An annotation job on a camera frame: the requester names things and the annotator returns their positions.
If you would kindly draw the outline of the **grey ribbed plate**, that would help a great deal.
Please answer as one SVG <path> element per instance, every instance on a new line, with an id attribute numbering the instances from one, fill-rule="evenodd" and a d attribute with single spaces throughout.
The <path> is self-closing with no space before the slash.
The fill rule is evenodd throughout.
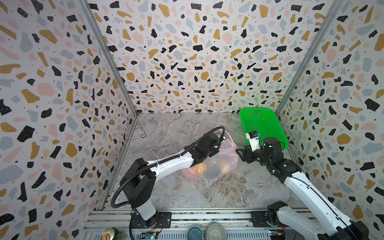
<path id="1" fill-rule="evenodd" d="M 226 240 L 227 233 L 220 224 L 211 224 L 206 231 L 206 240 Z"/>

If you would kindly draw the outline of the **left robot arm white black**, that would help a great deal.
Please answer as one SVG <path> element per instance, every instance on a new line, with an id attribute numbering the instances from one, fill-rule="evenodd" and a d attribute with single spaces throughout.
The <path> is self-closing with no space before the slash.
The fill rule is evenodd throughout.
<path id="1" fill-rule="evenodd" d="M 216 135 L 214 131 L 204 134 L 180 152 L 163 159 L 134 161 L 119 183 L 110 205 L 120 208 L 129 205 L 140 219 L 151 226 L 158 217 L 158 211 L 150 200 L 155 184 L 161 179 L 183 169 L 189 169 L 212 157 L 220 151 L 225 134 Z"/>

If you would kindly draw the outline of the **green plastic basket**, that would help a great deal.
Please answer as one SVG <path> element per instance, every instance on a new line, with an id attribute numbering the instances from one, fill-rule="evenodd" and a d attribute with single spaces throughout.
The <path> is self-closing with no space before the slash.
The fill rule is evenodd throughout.
<path id="1" fill-rule="evenodd" d="M 239 112 L 245 134 L 257 131 L 264 138 L 274 137 L 282 143 L 282 149 L 289 146 L 287 136 L 273 110 L 267 108 L 244 108 Z"/>

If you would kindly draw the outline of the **orange fruit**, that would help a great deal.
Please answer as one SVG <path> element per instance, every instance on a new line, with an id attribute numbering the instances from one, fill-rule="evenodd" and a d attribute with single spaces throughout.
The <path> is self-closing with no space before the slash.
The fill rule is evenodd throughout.
<path id="1" fill-rule="evenodd" d="M 188 170 L 188 173 L 190 176 L 195 177 L 198 175 L 198 168 L 197 167 L 192 167 Z"/>

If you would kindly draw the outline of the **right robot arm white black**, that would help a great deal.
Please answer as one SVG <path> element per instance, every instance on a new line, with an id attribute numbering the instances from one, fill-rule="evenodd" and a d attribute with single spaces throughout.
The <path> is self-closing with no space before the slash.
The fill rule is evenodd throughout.
<path id="1" fill-rule="evenodd" d="M 253 131 L 246 134 L 249 146 L 237 149 L 243 162 L 258 162 L 295 193 L 316 217 L 314 222 L 297 213 L 286 203 L 268 205 L 266 223 L 271 227 L 286 225 L 308 240 L 367 240 L 369 229 L 361 221 L 353 221 L 335 207 L 306 177 L 292 160 L 284 158 L 282 143 L 273 137 L 261 139 Z"/>

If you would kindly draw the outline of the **small circuit board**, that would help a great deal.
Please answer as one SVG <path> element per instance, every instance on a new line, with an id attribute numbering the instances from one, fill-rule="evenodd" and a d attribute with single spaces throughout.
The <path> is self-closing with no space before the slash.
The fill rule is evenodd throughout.
<path id="1" fill-rule="evenodd" d="M 138 235 L 139 240 L 157 240 L 159 238 L 159 232 L 149 231 L 142 232 Z"/>
<path id="2" fill-rule="evenodd" d="M 284 231 L 269 231 L 269 236 L 271 240 L 285 240 L 286 235 Z"/>

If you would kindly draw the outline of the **aluminium mounting rail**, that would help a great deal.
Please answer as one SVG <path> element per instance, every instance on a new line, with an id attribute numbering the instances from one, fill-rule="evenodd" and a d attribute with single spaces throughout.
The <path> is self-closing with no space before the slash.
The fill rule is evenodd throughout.
<path id="1" fill-rule="evenodd" d="M 284 231 L 286 240 L 304 240 L 305 237 L 288 224 L 282 228 L 254 228 L 251 211 L 266 211 L 266 209 L 181 209 L 169 210 L 172 213 L 169 229 L 133 229 L 133 237 L 138 240 L 142 232 L 159 232 L 158 240 L 186 240 L 187 231 L 192 226 L 199 226 L 204 235 L 211 224 L 220 224 L 227 233 L 228 240 L 270 240 L 269 231 Z M 131 211 L 111 210 L 93 211 L 84 227 L 82 240 L 100 240 L 104 230 L 112 227 L 119 228 L 130 239 L 129 223 Z"/>

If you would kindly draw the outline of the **teal ceramic bowl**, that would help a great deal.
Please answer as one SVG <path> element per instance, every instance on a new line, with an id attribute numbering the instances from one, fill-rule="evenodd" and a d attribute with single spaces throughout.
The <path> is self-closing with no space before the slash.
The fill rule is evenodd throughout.
<path id="1" fill-rule="evenodd" d="M 192 226 L 187 231 L 187 240 L 204 240 L 204 232 L 199 226 Z"/>

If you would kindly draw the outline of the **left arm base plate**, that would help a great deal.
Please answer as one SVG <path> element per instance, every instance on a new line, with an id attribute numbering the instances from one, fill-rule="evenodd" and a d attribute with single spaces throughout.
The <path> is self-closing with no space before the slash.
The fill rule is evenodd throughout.
<path id="1" fill-rule="evenodd" d="M 147 230 L 154 228 L 169 229 L 171 227 L 171 220 L 171 212 L 156 212 L 155 215 L 148 220 L 144 220 L 138 213 L 133 213 L 131 219 L 131 228 Z"/>

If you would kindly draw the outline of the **pink plastic bag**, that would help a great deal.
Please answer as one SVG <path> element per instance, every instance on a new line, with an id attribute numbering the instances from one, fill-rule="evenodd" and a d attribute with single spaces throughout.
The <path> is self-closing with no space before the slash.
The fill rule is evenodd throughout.
<path id="1" fill-rule="evenodd" d="M 204 174 L 198 174 L 192 177 L 188 169 L 182 170 L 182 175 L 188 180 L 214 180 L 235 170 L 238 166 L 240 157 L 236 153 L 237 145 L 230 134 L 225 132 L 224 142 L 221 144 L 219 152 L 213 157 L 207 157 L 203 163 L 207 165 L 207 171 Z"/>

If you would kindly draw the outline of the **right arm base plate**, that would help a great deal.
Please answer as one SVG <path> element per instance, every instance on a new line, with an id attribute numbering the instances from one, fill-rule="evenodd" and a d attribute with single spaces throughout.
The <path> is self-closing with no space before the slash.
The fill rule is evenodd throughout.
<path id="1" fill-rule="evenodd" d="M 282 228 L 285 226 L 282 223 L 270 225 L 267 220 L 267 211 L 251 211 L 250 214 L 250 221 L 254 228 Z"/>

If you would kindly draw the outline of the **yellow fruit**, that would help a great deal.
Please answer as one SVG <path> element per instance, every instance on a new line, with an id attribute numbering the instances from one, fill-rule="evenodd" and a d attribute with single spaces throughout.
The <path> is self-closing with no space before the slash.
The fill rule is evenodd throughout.
<path id="1" fill-rule="evenodd" d="M 207 171 L 207 165 L 205 163 L 200 163 L 196 166 L 198 174 L 204 174 Z"/>

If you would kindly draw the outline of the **green beverage can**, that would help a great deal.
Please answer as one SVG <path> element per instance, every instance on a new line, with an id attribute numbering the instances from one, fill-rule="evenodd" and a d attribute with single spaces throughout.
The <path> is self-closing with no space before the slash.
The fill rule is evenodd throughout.
<path id="1" fill-rule="evenodd" d="M 125 240 L 126 233 L 116 227 L 108 228 L 101 234 L 101 240 Z"/>

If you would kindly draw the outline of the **small circuit board left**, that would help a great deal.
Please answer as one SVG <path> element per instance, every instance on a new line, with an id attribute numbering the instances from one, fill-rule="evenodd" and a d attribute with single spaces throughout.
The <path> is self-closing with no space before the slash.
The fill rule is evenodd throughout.
<path id="1" fill-rule="evenodd" d="M 142 232 L 138 235 L 139 240 L 157 240 L 159 238 L 159 232 L 149 231 Z"/>

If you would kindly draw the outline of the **small circuit board right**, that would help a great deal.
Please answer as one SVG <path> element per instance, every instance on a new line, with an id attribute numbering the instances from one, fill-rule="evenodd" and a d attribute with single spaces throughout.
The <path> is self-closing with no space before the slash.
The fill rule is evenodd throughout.
<path id="1" fill-rule="evenodd" d="M 286 235 L 284 231 L 269 231 L 269 236 L 271 240 L 285 240 Z"/>

